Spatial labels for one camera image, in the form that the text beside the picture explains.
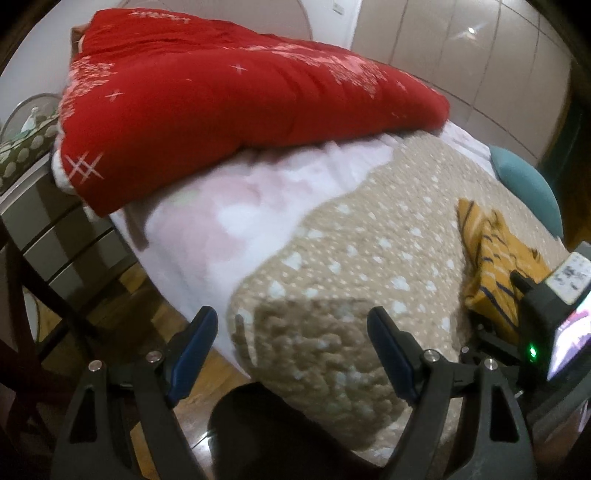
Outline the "grey bedside drawer cabinet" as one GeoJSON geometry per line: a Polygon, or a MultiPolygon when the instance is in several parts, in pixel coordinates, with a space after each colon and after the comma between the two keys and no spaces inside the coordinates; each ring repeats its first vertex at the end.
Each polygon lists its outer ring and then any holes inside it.
{"type": "Polygon", "coordinates": [[[42,280],[76,307],[135,263],[110,219],[89,220],[81,201],[57,188],[48,155],[1,196],[1,220],[42,280]]]}

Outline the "round pink headboard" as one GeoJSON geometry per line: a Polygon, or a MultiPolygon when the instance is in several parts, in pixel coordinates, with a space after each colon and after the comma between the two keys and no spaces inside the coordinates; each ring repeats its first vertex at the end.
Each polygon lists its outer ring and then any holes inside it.
{"type": "Polygon", "coordinates": [[[121,1],[122,8],[152,8],[233,22],[259,33],[312,40],[310,20],[297,0],[121,1]]]}

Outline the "beige heart-pattern blanket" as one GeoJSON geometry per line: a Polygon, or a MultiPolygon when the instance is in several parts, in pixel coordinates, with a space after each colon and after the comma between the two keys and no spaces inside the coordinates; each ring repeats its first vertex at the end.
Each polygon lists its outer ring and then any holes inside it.
{"type": "Polygon", "coordinates": [[[457,205],[503,214],[549,267],[567,252],[498,180],[439,138],[405,138],[353,192],[323,203],[238,286],[228,326],[242,366],[359,457],[384,465],[411,410],[367,332],[381,306],[427,348],[455,359],[470,326],[472,266],[457,205]]]}

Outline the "white built-in wardrobe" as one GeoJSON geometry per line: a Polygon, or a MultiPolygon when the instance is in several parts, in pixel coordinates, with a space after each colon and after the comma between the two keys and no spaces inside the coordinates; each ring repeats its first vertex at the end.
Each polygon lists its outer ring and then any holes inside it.
{"type": "Polygon", "coordinates": [[[573,57],[529,1],[365,1],[352,48],[440,91],[485,144],[537,165],[556,140],[573,57]]]}

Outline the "red quilt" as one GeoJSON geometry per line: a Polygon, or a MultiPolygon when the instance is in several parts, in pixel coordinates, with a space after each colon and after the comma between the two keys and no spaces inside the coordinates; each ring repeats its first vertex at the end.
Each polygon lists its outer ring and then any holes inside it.
{"type": "Polygon", "coordinates": [[[112,8],[70,62],[52,168],[106,216],[243,149],[435,131],[449,115],[414,76],[341,47],[112,8]]]}

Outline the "teal pillow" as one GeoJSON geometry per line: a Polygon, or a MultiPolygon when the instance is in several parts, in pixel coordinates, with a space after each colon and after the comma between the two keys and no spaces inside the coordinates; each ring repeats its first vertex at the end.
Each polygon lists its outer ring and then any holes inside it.
{"type": "Polygon", "coordinates": [[[490,146],[498,180],[519,198],[556,238],[564,238],[563,221],[555,194],[542,174],[515,153],[490,146]]]}

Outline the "green dotted cushion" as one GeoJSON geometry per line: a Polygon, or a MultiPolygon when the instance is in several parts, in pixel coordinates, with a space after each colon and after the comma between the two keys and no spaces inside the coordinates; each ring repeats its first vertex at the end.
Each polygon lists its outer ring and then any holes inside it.
{"type": "Polygon", "coordinates": [[[57,135],[58,114],[1,144],[0,188],[4,194],[34,163],[49,153],[57,135]]]}

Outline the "wall light switch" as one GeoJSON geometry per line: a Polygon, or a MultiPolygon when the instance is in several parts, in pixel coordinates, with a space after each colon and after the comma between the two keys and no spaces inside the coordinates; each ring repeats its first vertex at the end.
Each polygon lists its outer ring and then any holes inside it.
{"type": "Polygon", "coordinates": [[[335,1],[334,3],[332,3],[332,10],[335,11],[335,13],[338,13],[339,15],[344,15],[346,12],[346,9],[344,6],[342,6],[341,3],[335,1]]]}

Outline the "smartphone with lit screen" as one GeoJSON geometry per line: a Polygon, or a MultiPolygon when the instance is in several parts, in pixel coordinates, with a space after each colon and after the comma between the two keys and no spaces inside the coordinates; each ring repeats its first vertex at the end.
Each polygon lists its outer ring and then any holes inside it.
{"type": "Polygon", "coordinates": [[[556,331],[547,379],[551,380],[590,340],[590,302],[585,300],[556,331]]]}

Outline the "yellow striped small sweater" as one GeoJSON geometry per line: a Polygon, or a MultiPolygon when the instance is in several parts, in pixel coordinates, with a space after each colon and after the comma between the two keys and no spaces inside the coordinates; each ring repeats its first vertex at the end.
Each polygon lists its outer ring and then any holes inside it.
{"type": "Polygon", "coordinates": [[[473,275],[464,289],[465,307],[492,322],[498,336],[519,343],[519,302],[523,294],[511,280],[519,273],[536,283],[550,269],[542,255],[519,240],[498,210],[486,212],[475,201],[458,201],[460,235],[473,275]]]}

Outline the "pink white bed sheet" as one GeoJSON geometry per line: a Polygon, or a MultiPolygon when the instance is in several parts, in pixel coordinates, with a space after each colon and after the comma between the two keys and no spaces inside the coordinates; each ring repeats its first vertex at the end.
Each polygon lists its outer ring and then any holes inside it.
{"type": "MultiPolygon", "coordinates": [[[[185,319],[209,306],[214,349],[239,372],[228,326],[235,290],[294,238],[323,203],[349,194],[409,136],[380,134],[279,150],[245,150],[115,211],[111,221],[163,298],[185,319]]],[[[430,134],[496,180],[490,148],[452,122],[430,134]]]]}

